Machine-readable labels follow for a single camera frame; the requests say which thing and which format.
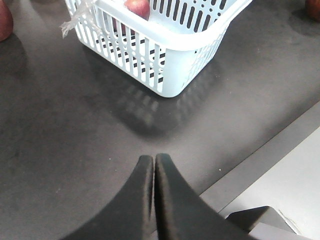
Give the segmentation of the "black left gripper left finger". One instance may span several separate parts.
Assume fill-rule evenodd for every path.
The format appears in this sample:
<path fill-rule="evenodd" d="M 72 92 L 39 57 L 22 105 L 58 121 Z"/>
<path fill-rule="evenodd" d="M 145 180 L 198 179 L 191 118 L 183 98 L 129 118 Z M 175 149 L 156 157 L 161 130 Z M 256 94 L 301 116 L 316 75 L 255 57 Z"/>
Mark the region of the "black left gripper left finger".
<path fill-rule="evenodd" d="M 154 163 L 139 157 L 116 196 L 65 240 L 147 240 L 150 236 Z"/>

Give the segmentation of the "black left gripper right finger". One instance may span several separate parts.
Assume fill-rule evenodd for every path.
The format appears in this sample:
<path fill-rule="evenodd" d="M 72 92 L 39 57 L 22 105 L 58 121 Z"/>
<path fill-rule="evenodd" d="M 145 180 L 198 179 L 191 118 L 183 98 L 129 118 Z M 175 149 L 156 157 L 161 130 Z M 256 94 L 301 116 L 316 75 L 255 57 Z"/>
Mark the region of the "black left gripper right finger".
<path fill-rule="evenodd" d="M 251 239 L 197 195 L 166 153 L 155 158 L 154 206 L 160 240 Z"/>

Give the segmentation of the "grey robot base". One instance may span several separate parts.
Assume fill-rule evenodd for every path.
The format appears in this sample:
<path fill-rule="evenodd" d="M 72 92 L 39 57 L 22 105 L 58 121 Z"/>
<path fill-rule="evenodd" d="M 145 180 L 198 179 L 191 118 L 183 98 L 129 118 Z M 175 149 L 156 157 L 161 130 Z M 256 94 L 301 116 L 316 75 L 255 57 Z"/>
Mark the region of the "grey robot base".
<path fill-rule="evenodd" d="M 306 240 L 297 234 L 271 206 L 259 206 L 230 213 L 226 220 L 256 240 Z"/>

